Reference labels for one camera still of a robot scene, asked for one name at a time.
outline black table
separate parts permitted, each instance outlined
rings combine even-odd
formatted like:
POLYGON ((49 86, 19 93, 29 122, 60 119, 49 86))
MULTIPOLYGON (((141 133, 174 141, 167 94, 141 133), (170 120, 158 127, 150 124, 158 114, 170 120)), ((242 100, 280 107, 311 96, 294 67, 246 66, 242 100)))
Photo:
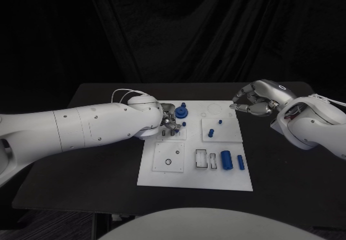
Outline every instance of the black table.
MULTIPOLYGON (((82 84, 68 107, 108 103, 118 88, 141 90, 158 100, 231 100, 245 84, 82 84)), ((313 93, 303 82, 281 84, 298 97, 313 93)), ((114 96, 115 102, 122 94, 114 96)), ((293 146, 269 128, 274 116, 242 112, 236 116, 254 192, 137 186, 144 141, 130 138, 40 159, 13 207, 128 215, 206 207, 291 224, 344 228, 346 162, 321 146, 308 151, 293 146)))

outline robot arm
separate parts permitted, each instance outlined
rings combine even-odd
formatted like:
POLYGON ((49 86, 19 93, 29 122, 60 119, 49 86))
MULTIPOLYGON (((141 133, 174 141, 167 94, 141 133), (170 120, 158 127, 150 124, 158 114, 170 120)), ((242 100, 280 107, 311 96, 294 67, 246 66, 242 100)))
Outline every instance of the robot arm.
POLYGON ((40 158, 101 146, 133 136, 145 139, 158 126, 180 129, 174 106, 148 95, 127 105, 105 103, 58 111, 0 114, 0 186, 40 158))
POLYGON ((277 109, 277 118, 269 126, 290 143, 304 150, 320 144, 339 158, 346 159, 346 114, 330 101, 343 106, 344 103, 317 94, 297 98, 284 86, 268 80, 258 80, 245 86, 233 102, 245 94, 254 105, 232 104, 232 109, 256 116, 267 116, 277 109))

